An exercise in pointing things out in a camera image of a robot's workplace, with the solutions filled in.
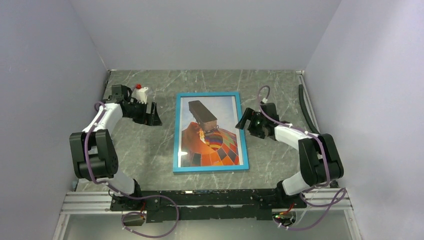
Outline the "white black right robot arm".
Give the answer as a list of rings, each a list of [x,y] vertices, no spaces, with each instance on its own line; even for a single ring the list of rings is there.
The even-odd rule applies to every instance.
[[[294,195],[324,187],[344,175],[334,138],[328,133],[311,133],[287,121],[280,122],[274,103],[261,102],[258,111],[246,108],[235,127],[246,128],[254,137],[269,137],[298,151],[299,171],[284,179],[279,185],[281,190],[275,193],[275,202],[282,208],[293,203]]]

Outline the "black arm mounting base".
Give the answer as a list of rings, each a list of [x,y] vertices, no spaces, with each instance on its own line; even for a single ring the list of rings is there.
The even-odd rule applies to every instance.
[[[277,188],[220,190],[142,190],[141,200],[113,196],[113,212],[146,212],[148,223],[188,220],[244,219],[268,221],[288,209],[304,209],[299,195],[287,196]]]

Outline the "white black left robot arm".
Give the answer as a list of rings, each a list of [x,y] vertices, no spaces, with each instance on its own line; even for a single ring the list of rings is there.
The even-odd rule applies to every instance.
[[[122,118],[140,125],[162,125],[157,104],[148,101],[151,91],[140,84],[113,85],[111,94],[94,104],[97,113],[90,124],[69,137],[76,177],[107,186],[118,197],[123,197],[123,203],[130,210],[139,209],[144,197],[137,181],[120,169],[111,133]]]

